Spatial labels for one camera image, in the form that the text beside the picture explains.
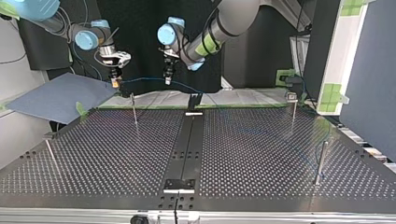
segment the metal rod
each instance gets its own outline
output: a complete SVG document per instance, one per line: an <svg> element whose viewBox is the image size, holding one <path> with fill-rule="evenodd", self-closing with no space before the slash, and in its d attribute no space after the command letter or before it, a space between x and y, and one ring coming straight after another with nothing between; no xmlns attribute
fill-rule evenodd
<svg viewBox="0 0 396 224"><path fill-rule="evenodd" d="M323 163L325 160L325 156L326 156L326 151L327 151L327 146L329 145L329 142L325 141L323 142L322 145L322 150L320 153L320 162L319 162L319 166L318 166L318 173L317 173L317 177L315 178L315 185L318 185L320 182L320 176L322 174L322 169L323 169Z"/></svg>
<svg viewBox="0 0 396 224"><path fill-rule="evenodd" d="M294 122L294 120L296 119L297 103L298 103L298 102L294 103L293 122Z"/></svg>
<svg viewBox="0 0 396 224"><path fill-rule="evenodd" d="M46 144L47 144L47 147L49 149L49 153L50 153L52 159L55 161L55 155L52 152L52 147L50 146L50 140L46 139Z"/></svg>
<svg viewBox="0 0 396 224"><path fill-rule="evenodd" d="M136 115L136 109L134 105L134 93L131 93L131 102L132 102L132 107L134 109L134 123L137 124L137 115Z"/></svg>

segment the perforated metal table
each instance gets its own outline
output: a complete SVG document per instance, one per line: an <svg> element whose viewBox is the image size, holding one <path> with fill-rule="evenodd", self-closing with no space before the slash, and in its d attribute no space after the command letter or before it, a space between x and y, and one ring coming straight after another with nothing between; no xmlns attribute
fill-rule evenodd
<svg viewBox="0 0 396 224"><path fill-rule="evenodd" d="M391 170L326 119L291 113L207 109L186 117L182 110L140 110L135 124L132 110L93 111L0 171L0 222L33 211L43 218L90 211L80 219L101 214L123 221L161 214L171 222L192 211L201 218L396 214ZM315 186L324 140L329 146ZM169 179L193 179L194 193L164 193Z"/></svg>

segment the white wall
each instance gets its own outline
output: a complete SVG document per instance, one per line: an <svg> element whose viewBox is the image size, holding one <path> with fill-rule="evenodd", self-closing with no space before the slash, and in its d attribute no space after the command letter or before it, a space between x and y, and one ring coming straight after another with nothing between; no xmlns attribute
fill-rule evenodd
<svg viewBox="0 0 396 224"><path fill-rule="evenodd" d="M3 20L0 31L0 63L19 59L24 48L18 31ZM0 64L0 105L44 84L46 75L31 71L26 57L16 63ZM0 109L0 169L38 145L49 131L46 120Z"/></svg>

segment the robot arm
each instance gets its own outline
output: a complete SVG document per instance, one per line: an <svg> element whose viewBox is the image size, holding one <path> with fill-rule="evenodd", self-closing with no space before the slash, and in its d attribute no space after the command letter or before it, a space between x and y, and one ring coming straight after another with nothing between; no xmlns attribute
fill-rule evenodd
<svg viewBox="0 0 396 224"><path fill-rule="evenodd" d="M68 42L75 42L81 49L98 49L102 65L110 67L113 87L120 86L121 68L131 61L131 55L116 50L107 21L92 21L91 27L72 23L59 0L0 0L0 8L3 13L6 9L10 16L21 17Z"/></svg>
<svg viewBox="0 0 396 224"><path fill-rule="evenodd" d="M261 0L222 0L218 16L208 21L205 30L192 42L185 38L184 20L170 17L168 23L158 30L158 39L165 46L163 52L167 67L164 75L167 83L178 60L191 71L197 71L207 55L217 53L227 40L244 33L256 19L260 4Z"/></svg>

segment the metal plate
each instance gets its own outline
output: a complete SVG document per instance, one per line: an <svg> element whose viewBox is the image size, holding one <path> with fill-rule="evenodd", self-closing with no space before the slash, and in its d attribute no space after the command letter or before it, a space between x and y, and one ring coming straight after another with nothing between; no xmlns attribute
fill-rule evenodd
<svg viewBox="0 0 396 224"><path fill-rule="evenodd" d="M324 118L298 110L293 120L291 113L206 110L202 164L193 168L201 170L200 184L190 209L396 213L396 178L389 169ZM315 154L324 140L330 143L324 179L314 186Z"/></svg>
<svg viewBox="0 0 396 224"><path fill-rule="evenodd" d="M50 141L55 160L42 145L10 164L0 206L158 209L183 111L137 116L135 125L132 110L95 111Z"/></svg>

